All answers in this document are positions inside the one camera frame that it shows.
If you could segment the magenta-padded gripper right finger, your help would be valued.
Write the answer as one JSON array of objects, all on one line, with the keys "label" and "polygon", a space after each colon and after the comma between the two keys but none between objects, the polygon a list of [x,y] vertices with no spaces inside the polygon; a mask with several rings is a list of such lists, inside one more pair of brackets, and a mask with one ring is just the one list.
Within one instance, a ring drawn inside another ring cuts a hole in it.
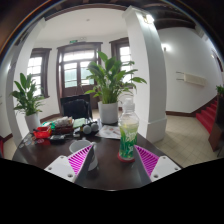
[{"label": "magenta-padded gripper right finger", "polygon": [[138,145],[134,146],[134,158],[143,183],[157,181],[180,170],[169,157],[157,156]]}]

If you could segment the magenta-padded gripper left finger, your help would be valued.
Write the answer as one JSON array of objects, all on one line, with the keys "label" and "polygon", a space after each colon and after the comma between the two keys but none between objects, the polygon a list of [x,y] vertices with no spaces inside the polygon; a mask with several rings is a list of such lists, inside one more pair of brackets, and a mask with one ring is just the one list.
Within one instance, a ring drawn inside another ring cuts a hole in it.
[{"label": "magenta-padded gripper left finger", "polygon": [[94,156],[94,146],[90,144],[69,156],[60,155],[45,171],[72,183],[81,183],[89,170]]}]

